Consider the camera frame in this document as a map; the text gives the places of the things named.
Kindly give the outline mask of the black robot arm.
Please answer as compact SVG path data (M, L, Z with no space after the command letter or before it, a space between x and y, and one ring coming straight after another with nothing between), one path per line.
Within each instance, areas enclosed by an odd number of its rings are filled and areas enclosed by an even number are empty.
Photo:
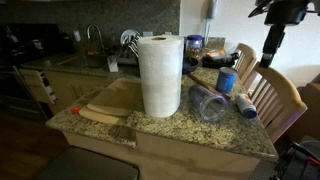
M281 46L286 26L298 25L307 13L320 16L320 0L256 0L249 18L267 13L264 24L270 27L264 42L260 67L268 68Z

